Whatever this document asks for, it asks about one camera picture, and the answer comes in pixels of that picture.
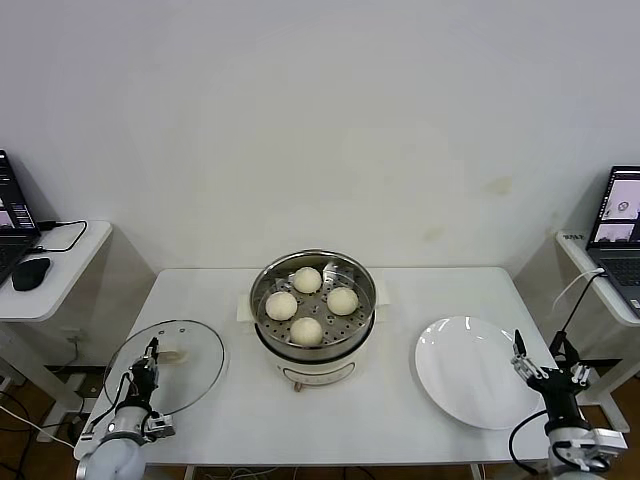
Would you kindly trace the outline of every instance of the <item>white wall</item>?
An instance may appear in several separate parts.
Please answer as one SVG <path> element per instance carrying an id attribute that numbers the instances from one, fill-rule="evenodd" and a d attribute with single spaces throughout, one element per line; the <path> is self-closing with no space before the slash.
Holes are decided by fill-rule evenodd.
<path id="1" fill-rule="evenodd" d="M 111 220 L 154 271 L 323 246 L 515 276 L 637 163 L 639 14 L 0 0 L 0 145 L 44 213 Z M 543 263 L 518 276 L 534 311 L 561 285 Z"/>

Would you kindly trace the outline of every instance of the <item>power cord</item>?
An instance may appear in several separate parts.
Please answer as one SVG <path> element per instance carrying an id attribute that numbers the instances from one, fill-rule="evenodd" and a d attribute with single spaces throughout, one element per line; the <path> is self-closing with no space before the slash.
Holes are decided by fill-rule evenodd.
<path id="1" fill-rule="evenodd" d="M 589 279 L 589 281 L 587 282 L 587 285 L 584 287 L 584 290 L 582 290 L 582 293 L 580 294 L 580 297 L 578 298 L 578 301 L 574 305 L 573 310 L 571 310 L 571 314 L 569 314 L 569 318 L 567 318 L 567 321 L 564 323 L 564 326 L 562 327 L 562 330 L 560 330 L 561 332 L 564 332 L 564 331 L 567 330 L 567 327 L 569 326 L 569 322 L 571 322 L 571 319 L 575 315 L 576 310 L 578 310 L 578 307 L 580 306 L 580 302 L 582 302 L 582 299 L 587 294 L 587 291 L 589 290 L 589 287 L 594 282 L 594 280 L 596 278 L 598 278 L 598 277 L 605 277 L 605 276 L 606 276 L 606 273 L 604 273 L 604 270 L 602 270 L 601 272 L 596 273 L 593 277 L 591 277 Z"/>
<path id="2" fill-rule="evenodd" d="M 342 469 L 342 480 L 347 480 L 347 468 L 348 467 L 343 467 L 343 469 Z M 355 467 L 355 468 L 357 468 L 358 470 L 364 472 L 367 475 L 367 477 L 369 477 L 371 480 L 376 480 L 376 477 L 373 476 L 373 473 L 371 473 L 366 468 L 364 468 L 364 467 Z"/>
<path id="3" fill-rule="evenodd" d="M 513 452 L 513 439 L 516 438 L 516 433 L 518 433 L 522 427 L 524 427 L 527 423 L 531 422 L 532 420 L 535 420 L 536 418 L 541 417 L 545 413 L 547 413 L 547 411 L 542 410 L 538 413 L 534 413 L 533 415 L 525 418 L 516 426 L 516 428 L 513 429 L 513 431 L 511 432 L 511 435 L 509 435 L 509 455 L 511 455 L 511 460 L 513 460 L 513 463 L 515 463 L 518 467 L 520 467 L 522 470 L 527 472 L 529 475 L 538 475 L 540 472 L 538 472 L 538 470 L 536 470 L 535 468 L 530 467 L 529 465 L 525 465 L 524 463 L 522 463 L 520 460 L 517 459 L 516 454 Z"/>
<path id="4" fill-rule="evenodd" d="M 30 248 L 29 250 L 27 250 L 27 253 L 64 253 L 64 252 L 68 252 L 69 250 L 71 250 L 73 247 L 76 246 L 76 243 L 78 243 L 78 240 L 80 240 L 80 238 L 82 238 L 82 235 L 84 235 L 84 232 L 87 231 L 87 227 L 89 226 L 89 224 L 87 223 L 86 220 L 76 220 L 75 222 L 55 222 L 55 221 L 46 221 L 46 222 L 38 222 L 38 228 L 40 229 L 40 231 L 42 232 L 47 232 L 49 230 L 53 230 L 54 228 L 58 228 L 58 227 L 66 227 L 68 225 L 78 225 L 78 224 L 82 224 L 82 230 L 80 230 L 80 233 L 76 236 L 75 240 L 73 242 L 71 242 L 71 245 L 69 245 L 66 248 L 44 248 L 42 245 L 38 245 L 37 247 L 34 248 Z"/>
<path id="5" fill-rule="evenodd" d="M 39 426 L 37 426 L 35 423 L 31 423 L 29 420 L 26 420 L 24 418 L 22 418 L 20 415 L 16 415 L 15 413 L 13 413 L 11 410 L 8 410 L 6 407 L 0 405 L 0 410 L 2 410 L 5 413 L 8 413 L 9 415 L 11 415 L 13 418 L 20 420 L 28 425 L 31 425 L 33 428 L 35 428 L 36 430 L 39 430 L 41 433 L 43 433 L 44 435 L 46 435 L 47 437 L 49 437 L 51 440 L 54 440 L 58 443 L 61 443 L 62 445 L 66 445 L 67 447 L 71 448 L 73 450 L 73 448 L 75 448 L 73 445 L 71 445 L 69 442 L 65 442 L 64 440 L 60 440 L 57 437 L 54 437 L 53 435 L 51 435 L 49 432 L 43 430 L 42 428 L 40 428 Z"/>
<path id="6" fill-rule="evenodd" d="M 78 358 L 80 357 L 80 350 L 78 349 L 78 337 L 74 337 L 73 338 L 73 349 L 75 350 L 75 352 L 73 354 L 73 358 L 71 360 L 69 360 L 67 363 L 65 363 L 64 365 L 62 365 L 60 368 L 52 370 L 51 373 L 53 373 L 53 374 L 60 373 L 65 368 L 67 368 L 69 365 L 71 365 L 73 362 L 78 360 Z"/>
<path id="7" fill-rule="evenodd" d="M 591 286 L 591 284 L 595 281 L 596 278 L 604 277 L 604 276 L 606 276 L 606 273 L 604 272 L 604 270 L 602 270 L 596 273 L 594 276 L 592 276 L 589 279 L 589 281 L 587 282 L 587 285 L 584 287 L 584 290 L 582 290 L 582 293 L 580 294 L 578 301 L 574 305 L 573 310 L 571 310 L 571 313 L 569 314 L 567 321 L 564 322 L 562 329 L 556 332 L 555 336 L 553 337 L 553 340 L 551 341 L 551 345 L 549 345 L 549 352 L 551 353 L 551 356 L 555 359 L 557 356 L 563 355 L 565 357 L 565 360 L 569 368 L 571 368 L 573 365 L 575 365 L 580 361 L 580 356 L 578 355 L 578 351 L 574 348 L 574 346 L 571 345 L 571 342 L 567 340 L 567 327 L 569 326 L 569 323 L 571 323 L 573 316 L 578 310 L 578 307 L 580 306 L 582 299 L 589 291 L 589 287 Z M 564 353 L 560 352 L 560 349 L 562 347 L 564 347 Z"/>
<path id="8" fill-rule="evenodd" d="M 576 284 L 576 282 L 578 280 L 580 280 L 582 277 L 586 277 L 587 275 L 590 275 L 592 273 L 604 273 L 604 268 L 600 267 L 600 268 L 596 268 L 595 270 L 589 270 L 587 272 L 581 273 L 576 278 L 574 278 L 571 281 L 571 283 L 569 285 L 567 285 L 565 287 L 565 289 L 563 291 L 561 291 L 560 294 L 553 301 L 553 304 L 551 305 L 551 312 L 549 312 L 549 315 L 553 314 L 553 312 L 555 311 L 556 307 L 558 306 L 558 302 L 560 301 L 560 299 L 564 296 L 565 293 L 567 293 L 569 291 L 569 289 L 571 287 L 573 287 Z"/>

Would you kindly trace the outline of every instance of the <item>black cable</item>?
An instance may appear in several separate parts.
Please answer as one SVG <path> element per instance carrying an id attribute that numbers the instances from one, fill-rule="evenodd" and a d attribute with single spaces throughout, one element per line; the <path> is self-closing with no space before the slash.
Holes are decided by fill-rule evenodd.
<path id="1" fill-rule="evenodd" d="M 63 427 L 65 425 L 71 425 L 71 422 L 50 423 L 49 425 L 41 425 L 40 428 Z M 26 433 L 32 430 L 33 430 L 33 427 L 22 428 L 22 429 L 0 428 L 0 432 L 7 432 L 7 433 Z"/>
<path id="2" fill-rule="evenodd" d="M 91 427 L 95 427 L 98 423 L 100 423 L 100 421 L 106 417 L 107 415 L 109 415 L 111 412 L 113 412 L 113 410 L 115 410 L 115 408 L 118 406 L 118 400 L 120 399 L 120 392 L 122 391 L 122 385 L 124 384 L 124 379 L 128 379 L 129 381 L 131 381 L 129 379 L 129 375 L 127 375 L 127 372 L 124 372 L 122 374 L 122 377 L 120 377 L 120 384 L 118 385 L 118 391 L 116 392 L 116 400 L 115 402 L 113 402 L 113 405 L 111 405 L 111 407 L 109 407 L 109 409 L 104 412 L 102 415 L 100 415 L 99 417 L 94 418 L 91 421 Z"/>
<path id="3" fill-rule="evenodd" d="M 31 417 L 29 416 L 29 411 L 27 410 L 27 407 L 25 407 L 24 404 L 22 402 L 20 402 L 20 400 L 18 400 L 16 397 L 14 397 L 13 395 L 11 395 L 11 394 L 9 394 L 7 392 L 0 391 L 0 394 L 4 395 L 9 400 L 13 401 L 13 403 L 18 405 L 22 409 L 22 411 L 24 412 L 24 415 L 25 415 L 25 417 L 27 417 L 27 420 L 31 421 Z"/>
<path id="4" fill-rule="evenodd" d="M 342 480 L 347 480 L 347 468 L 348 467 L 343 467 L 342 468 Z M 364 473 L 367 474 L 367 477 L 369 477 L 371 480 L 376 480 L 376 477 L 373 476 L 373 473 L 371 473 L 369 470 L 367 470 L 364 467 L 355 467 L 358 470 L 362 470 Z"/>
<path id="5" fill-rule="evenodd" d="M 564 463 L 565 465 L 575 468 L 576 470 L 581 470 L 582 467 L 580 466 L 580 464 L 564 458 L 562 455 L 560 455 L 560 452 L 558 452 L 558 448 L 569 448 L 569 447 L 571 447 L 570 442 L 555 442 L 553 445 L 551 445 L 551 451 L 556 456 L 556 458 L 560 460 L 562 463 Z M 598 456 L 598 457 L 595 457 L 593 460 L 597 460 L 598 462 L 602 463 L 602 467 L 598 467 L 595 465 L 588 465 L 589 472 L 605 473 L 605 472 L 608 472 L 609 469 L 611 468 L 611 464 L 607 460 L 605 460 L 603 457 Z"/>
<path id="6" fill-rule="evenodd" d="M 591 277 L 589 279 L 589 281 L 587 282 L 587 285 L 584 287 L 584 290 L 582 290 L 582 293 L 580 294 L 580 298 L 578 298 L 578 301 L 576 302 L 575 306 L 573 307 L 573 310 L 571 310 L 571 314 L 569 314 L 569 318 L 567 318 L 567 321 L 564 323 L 564 327 L 562 327 L 562 330 L 560 330 L 561 332 L 564 332 L 564 331 L 567 330 L 567 327 L 569 326 L 569 322 L 571 322 L 571 319 L 575 315 L 576 310 L 578 310 L 578 307 L 580 306 L 580 302 L 582 302 L 582 299 L 587 294 L 587 291 L 589 290 L 589 287 L 591 286 L 593 281 L 596 278 L 602 277 L 602 276 L 606 276 L 606 273 L 604 273 L 604 272 L 597 273 L 597 274 L 595 274 L 593 277 Z"/>
<path id="7" fill-rule="evenodd" d="M 541 410 L 540 412 L 534 413 L 533 415 L 525 418 L 516 426 L 516 428 L 513 429 L 513 431 L 511 432 L 511 435 L 509 435 L 509 455 L 511 455 L 511 460 L 513 460 L 513 463 L 515 463 L 517 466 L 519 466 L 522 470 L 527 472 L 529 475 L 538 475 L 539 472 L 535 468 L 530 467 L 529 465 L 525 465 L 524 463 L 522 463 L 520 460 L 516 458 L 516 454 L 513 453 L 513 439 L 516 437 L 516 433 L 518 433 L 518 431 L 522 427 L 524 427 L 530 421 L 535 420 L 536 418 L 544 415 L 545 413 L 547 413 L 546 410 Z"/>
<path id="8" fill-rule="evenodd" d="M 80 230 L 80 233 L 78 234 L 78 236 L 75 238 L 75 240 L 73 242 L 71 242 L 71 245 L 69 245 L 66 248 L 54 248 L 54 249 L 50 249 L 50 248 L 44 248 L 42 245 L 38 245 L 37 247 L 34 248 L 30 248 L 27 253 L 64 253 L 64 252 L 68 252 L 69 250 L 71 250 L 73 247 L 76 246 L 76 243 L 78 243 L 78 240 L 80 240 L 80 238 L 82 238 L 82 235 L 84 235 L 84 232 L 87 231 L 87 227 L 89 226 L 89 224 L 87 223 L 86 220 L 77 220 L 75 222 L 42 222 L 42 225 L 47 225 L 49 226 L 48 230 L 51 230 L 52 228 L 56 228 L 56 227 L 64 227 L 67 225 L 77 225 L 79 223 L 83 224 L 82 230 Z"/>
<path id="9" fill-rule="evenodd" d="M 75 418 L 73 422 L 67 422 L 67 437 L 69 437 L 69 440 L 71 440 L 72 444 L 77 444 L 78 441 L 80 440 L 80 434 L 76 433 L 75 430 L 75 420 L 81 420 L 80 415 L 82 415 L 82 410 L 84 410 L 84 402 L 86 401 L 86 398 L 82 397 L 82 404 L 80 405 L 80 410 L 78 410 L 78 413 L 75 414 Z"/>
<path id="10" fill-rule="evenodd" d="M 359 470 L 362 470 L 364 473 L 366 473 L 366 474 L 367 474 L 367 476 L 368 476 L 371 480 L 376 480 L 376 477 L 374 477 L 374 476 L 373 476 L 373 474 L 372 474 L 369 470 L 367 470 L 366 468 L 364 468 L 364 467 L 358 467 L 358 469 L 359 469 Z"/>
<path id="11" fill-rule="evenodd" d="M 47 415 L 49 415 L 49 411 L 51 411 L 51 409 L 54 407 L 55 404 L 56 402 L 53 402 L 51 406 L 45 410 L 45 412 L 42 414 L 42 416 L 40 417 L 36 425 L 39 425 L 42 422 L 44 422 L 44 419 L 47 418 Z M 37 436 L 36 432 L 38 432 L 38 430 L 36 430 L 35 428 L 29 432 L 29 438 L 27 439 L 27 444 L 24 446 L 24 449 L 22 450 L 22 455 L 20 455 L 20 463 L 18 464 L 15 480 L 25 480 L 25 476 L 23 473 L 24 464 L 27 461 L 27 455 L 29 454 L 29 450 L 31 449 L 31 445 L 33 444 L 32 443 L 33 439 Z"/>
<path id="12" fill-rule="evenodd" d="M 29 411 L 24 406 L 24 404 L 22 404 L 17 398 L 15 398 L 13 395 L 8 394 L 7 392 L 1 392 L 0 391 L 0 395 L 6 396 L 10 400 L 12 400 L 16 405 L 18 405 L 22 409 L 22 411 L 24 412 L 25 418 L 27 420 L 31 421 L 31 417 L 29 415 Z M 71 423 L 71 422 L 52 423 L 50 425 L 42 425 L 40 428 L 60 427 L 62 425 L 67 425 L 69 423 Z M 26 432 L 30 432 L 32 430 L 33 430 L 33 427 L 29 427 L 29 428 L 3 428 L 3 427 L 0 427 L 0 432 L 7 432 L 7 433 L 26 433 Z"/>
<path id="13" fill-rule="evenodd" d="M 15 473 L 17 475 L 16 478 L 18 480 L 27 480 L 27 477 L 24 476 L 24 473 L 22 473 L 21 471 L 19 471 L 19 470 L 13 468 L 13 467 L 7 465 L 4 462 L 0 462 L 0 467 L 10 471 L 11 473 Z"/>
<path id="14" fill-rule="evenodd" d="M 60 368 L 56 368 L 55 370 L 51 370 L 51 373 L 53 373 L 54 375 L 56 373 L 60 373 L 65 368 L 67 368 L 69 365 L 71 365 L 73 362 L 78 360 L 78 358 L 80 358 L 80 349 L 78 348 L 78 340 L 74 340 L 73 341 L 73 349 L 75 351 L 74 354 L 73 354 L 73 358 L 71 360 L 69 360 L 67 363 L 65 363 L 64 365 L 62 365 Z"/>

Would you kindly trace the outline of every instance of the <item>table leg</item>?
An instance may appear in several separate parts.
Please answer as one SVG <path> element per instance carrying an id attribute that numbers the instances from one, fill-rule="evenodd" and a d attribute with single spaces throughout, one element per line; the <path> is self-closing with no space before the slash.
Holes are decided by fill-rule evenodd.
<path id="1" fill-rule="evenodd" d="M 0 358 L 44 390 L 69 411 L 78 410 L 82 399 L 44 367 L 42 359 L 6 325 L 0 323 Z"/>
<path id="2" fill-rule="evenodd" d="M 25 378 L 15 368 L 0 358 L 0 377 L 11 380 L 15 385 L 24 385 Z"/>
<path id="3" fill-rule="evenodd" d="M 611 396 L 611 392 L 631 378 L 640 368 L 640 364 L 635 362 L 635 366 L 631 367 L 634 362 L 630 359 L 627 363 L 623 360 L 618 365 L 609 370 L 602 378 L 595 371 L 591 371 L 591 386 L 579 394 L 576 398 L 578 405 L 581 407 L 598 406 L 609 420 L 611 428 L 622 433 L 629 433 L 631 427 L 624 418 L 622 411 L 616 405 Z"/>
<path id="4" fill-rule="evenodd" d="M 594 399 L 604 393 L 611 393 L 639 371 L 640 356 L 622 360 L 615 367 L 605 373 L 600 380 L 594 382 L 585 392 L 585 396 Z"/>

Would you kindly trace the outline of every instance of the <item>white cable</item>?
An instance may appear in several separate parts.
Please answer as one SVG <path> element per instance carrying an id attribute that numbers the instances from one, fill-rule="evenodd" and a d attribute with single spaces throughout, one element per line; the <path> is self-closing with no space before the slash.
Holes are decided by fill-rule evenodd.
<path id="1" fill-rule="evenodd" d="M 556 297 L 556 299 L 553 301 L 553 305 L 551 305 L 551 312 L 549 312 L 549 316 L 553 315 L 553 312 L 555 311 L 556 307 L 558 306 L 558 302 L 560 301 L 562 296 L 565 293 L 567 293 L 569 291 L 569 289 L 571 287 L 573 287 L 578 280 L 580 280 L 582 277 L 584 277 L 586 275 L 589 275 L 591 273 L 604 273 L 604 268 L 596 268 L 595 270 L 589 270 L 588 272 L 581 273 L 576 278 L 574 278 L 573 281 L 569 285 L 567 285 L 566 288 L 563 291 L 560 292 L 560 295 L 558 295 Z"/>
<path id="2" fill-rule="evenodd" d="M 11 412 L 11 411 L 7 410 L 7 409 L 6 409 L 6 408 L 4 408 L 2 405 L 0 405 L 0 410 L 2 410 L 2 411 L 4 411 L 4 412 L 8 413 L 8 414 L 9 414 L 9 415 L 11 415 L 13 418 L 16 418 L 16 419 L 18 419 L 18 420 L 20 420 L 20 421 L 22 421 L 22 422 L 24 422 L 24 423 L 26 423 L 26 424 L 28 424 L 28 425 L 31 425 L 31 426 L 32 426 L 33 428 L 35 428 L 36 430 L 40 430 L 40 432 L 44 433 L 47 437 L 51 438 L 51 440 L 55 440 L 55 441 L 56 441 L 56 442 L 58 442 L 58 443 L 61 443 L 61 444 L 63 444 L 63 445 L 66 445 L 67 447 L 71 448 L 72 450 L 75 448 L 75 447 L 74 447 L 73 445 L 71 445 L 70 443 L 65 442 L 64 440 L 60 440 L 59 438 L 54 437 L 54 436 L 53 436 L 53 435 L 51 435 L 50 433 L 48 433 L 48 432 L 44 431 L 43 429 L 41 429 L 39 426 L 37 426 L 37 425 L 35 425 L 35 424 L 31 423 L 29 420 L 25 420 L 24 418 L 22 418 L 22 417 L 20 417 L 20 416 L 16 415 L 15 413 L 13 413 L 13 412 Z"/>
<path id="3" fill-rule="evenodd" d="M 280 467 L 274 467 L 274 468 L 271 468 L 269 470 L 263 470 L 262 472 L 251 472 L 251 470 L 249 470 L 248 468 L 238 468 L 231 474 L 231 477 L 229 478 L 229 480 L 236 480 L 237 478 L 245 478 L 245 477 L 258 478 L 258 475 L 266 475 L 267 473 L 275 472 L 278 468 L 280 468 Z M 251 472 L 251 473 L 245 473 L 243 475 L 236 475 L 236 472 L 239 471 L 239 470 L 246 470 L 247 472 Z"/>

